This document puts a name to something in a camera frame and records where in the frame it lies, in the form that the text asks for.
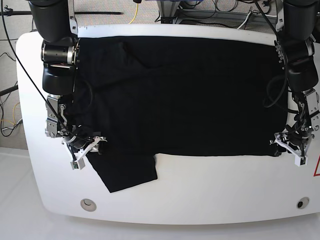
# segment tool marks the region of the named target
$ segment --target table surface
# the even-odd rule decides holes
[[[218,225],[149,225],[64,216],[41,201],[28,151],[0,147],[3,240],[318,240],[320,214]]]
[[[272,45],[266,33],[189,25],[102,25],[79,28],[80,37],[174,36],[247,41]],[[17,54],[42,90],[42,38],[27,33],[17,42]],[[320,54],[315,62],[320,66]],[[291,154],[281,157],[190,157],[158,154],[158,180],[109,193],[87,159],[82,170],[72,170],[61,139],[44,134],[45,103],[17,65],[23,124],[32,167],[44,206],[54,213],[97,220],[205,225],[255,222],[320,212],[320,176],[314,177],[320,136],[309,150],[307,166],[297,167]],[[298,201],[309,197],[305,209]],[[82,199],[97,205],[84,211]]]

